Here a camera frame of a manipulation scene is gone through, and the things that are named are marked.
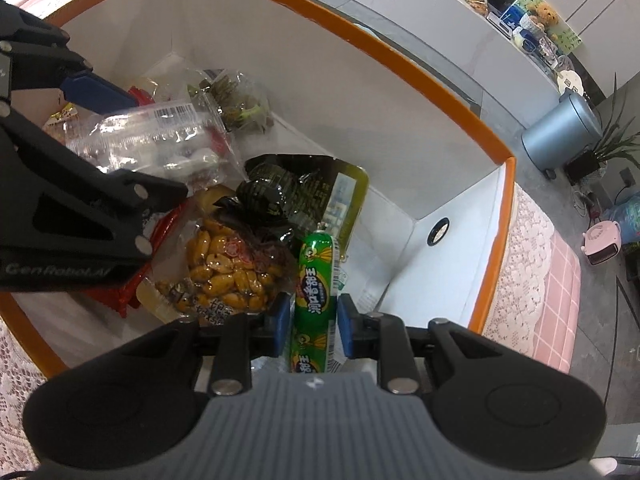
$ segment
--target gray floor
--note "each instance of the gray floor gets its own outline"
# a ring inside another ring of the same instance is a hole
[[[574,208],[572,190],[561,172],[549,181],[529,160],[520,134],[522,127],[503,109],[482,102],[482,118],[510,147],[518,159],[516,180],[553,221],[562,238],[580,255],[584,218]],[[618,297],[616,330],[616,276],[628,294],[632,308],[640,311],[640,298],[626,281],[622,255],[598,266],[582,264],[580,313],[570,373],[585,381],[604,400],[617,334],[616,355],[607,398],[609,424],[640,422],[640,333],[623,294]]]

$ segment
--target power cord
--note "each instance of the power cord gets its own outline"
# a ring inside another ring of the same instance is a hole
[[[631,187],[629,184],[625,183],[625,187],[623,187],[618,194],[616,195],[616,197],[613,199],[613,205],[616,205],[616,202],[618,201],[618,197],[620,196],[620,193],[622,193],[625,189],[628,189],[629,187]]]

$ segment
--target clear plastic bag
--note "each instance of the clear plastic bag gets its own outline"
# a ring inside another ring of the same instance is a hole
[[[287,248],[260,239],[224,208],[206,205],[211,196],[230,193],[221,186],[198,193],[154,257],[137,294],[159,319],[192,315],[221,324],[238,312],[264,311],[278,292],[293,292],[297,265]]]
[[[242,174],[216,104],[202,92],[194,100],[94,116],[67,147],[104,173],[126,169],[187,184],[192,191]]]
[[[264,132],[273,124],[267,94],[257,82],[233,70],[205,70],[212,82],[201,81],[200,88],[218,103],[228,131]]]
[[[234,70],[200,70],[182,62],[162,75],[137,78],[129,92],[142,104],[202,99],[204,93],[216,103],[228,132],[265,132],[273,124],[264,89]]]

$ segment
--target pink checkered mat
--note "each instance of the pink checkered mat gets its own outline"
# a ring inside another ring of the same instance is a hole
[[[579,303],[578,257],[516,184],[507,246],[482,334],[568,372]]]
[[[542,317],[533,335],[533,358],[568,372],[578,325],[580,262],[558,232],[551,238],[551,247]]]

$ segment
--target pink lace tablecloth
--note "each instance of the pink lace tablecloth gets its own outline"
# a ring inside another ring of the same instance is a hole
[[[580,260],[516,184],[509,235],[482,335],[568,372],[580,303]]]
[[[0,476],[38,463],[22,431],[22,408],[44,381],[0,317]]]

